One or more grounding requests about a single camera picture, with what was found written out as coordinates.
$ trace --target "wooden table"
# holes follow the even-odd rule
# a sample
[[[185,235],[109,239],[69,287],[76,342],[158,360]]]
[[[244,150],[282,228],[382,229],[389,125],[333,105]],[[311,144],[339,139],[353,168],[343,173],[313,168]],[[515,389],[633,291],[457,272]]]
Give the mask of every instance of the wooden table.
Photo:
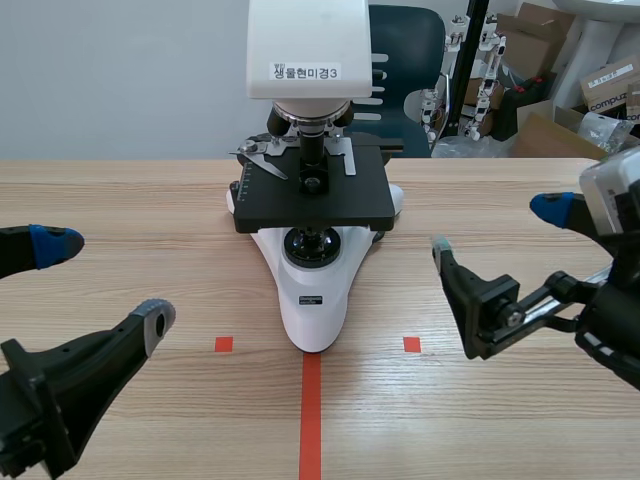
[[[550,331],[467,361],[431,260],[430,236],[447,234],[461,263],[509,272],[527,293],[558,269],[604,267],[599,248],[528,210],[538,192],[575,189],[588,164],[389,165],[406,209],[322,357],[324,479],[639,478],[640,394]],[[239,174],[232,161],[0,162],[0,224],[69,226],[87,240],[64,266],[2,281],[0,339],[48,349],[148,297],[178,310],[66,478],[299,478],[302,354],[263,258],[226,211]],[[214,353],[219,336],[234,337],[233,353]],[[405,353],[405,336],[423,353]]]

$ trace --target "white wall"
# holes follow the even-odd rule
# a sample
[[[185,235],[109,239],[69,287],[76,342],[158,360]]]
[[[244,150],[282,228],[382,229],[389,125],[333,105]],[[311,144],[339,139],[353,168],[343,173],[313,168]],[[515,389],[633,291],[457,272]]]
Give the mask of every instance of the white wall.
[[[446,22],[466,0],[428,6]],[[494,0],[514,13],[517,0]],[[263,132],[248,0],[0,0],[0,158],[222,158]]]

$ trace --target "microscope stage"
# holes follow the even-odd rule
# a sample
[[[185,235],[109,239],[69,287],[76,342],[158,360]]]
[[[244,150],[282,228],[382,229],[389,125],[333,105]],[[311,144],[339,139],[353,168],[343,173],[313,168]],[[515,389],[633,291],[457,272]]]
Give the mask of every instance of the microscope stage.
[[[265,155],[287,175],[282,180],[252,162],[245,163],[235,202],[238,233],[263,228],[370,227],[393,229],[395,209],[380,148],[354,146],[356,175],[345,174],[344,157],[329,156],[329,192],[300,192],[300,149],[288,148],[281,157]]]

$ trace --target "cardboard box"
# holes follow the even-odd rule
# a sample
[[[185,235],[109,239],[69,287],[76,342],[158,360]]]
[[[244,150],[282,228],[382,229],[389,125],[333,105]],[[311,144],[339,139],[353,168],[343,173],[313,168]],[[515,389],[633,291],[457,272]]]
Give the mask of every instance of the cardboard box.
[[[549,20],[556,20],[558,22],[564,32],[565,41],[554,66],[551,67],[551,71],[562,73],[571,60],[573,52],[575,52],[578,42],[580,41],[580,34],[582,33],[580,25],[575,25],[576,28],[573,28],[574,24],[577,23],[575,21],[576,16],[561,10],[545,8],[531,3],[523,3],[517,17],[540,25]]]
[[[591,158],[602,160],[607,152],[572,131],[532,113],[511,149],[513,158]]]
[[[629,84],[640,82],[640,55],[632,55],[580,81],[591,112],[605,112],[627,101]]]
[[[507,36],[504,63],[523,79],[550,71],[567,38],[558,20],[539,24],[520,15],[498,15],[498,31]]]
[[[518,117],[518,131],[522,130],[532,113],[537,113],[542,118],[553,119],[553,102],[551,100],[544,100],[532,105],[520,107],[516,112]]]
[[[478,90],[484,80],[482,78],[472,78],[469,80],[469,86],[467,87],[467,93],[464,97],[464,104],[476,106],[478,104]],[[504,87],[497,85],[491,95],[491,109],[500,110],[500,104],[502,103],[502,97],[504,97]]]
[[[547,22],[555,20],[565,35],[569,33],[576,19],[576,16],[572,13],[541,7],[540,5],[527,2],[523,3],[520,7],[517,17],[532,23],[537,23],[538,25],[544,25]]]
[[[627,120],[640,125],[640,82],[629,85],[627,90]]]

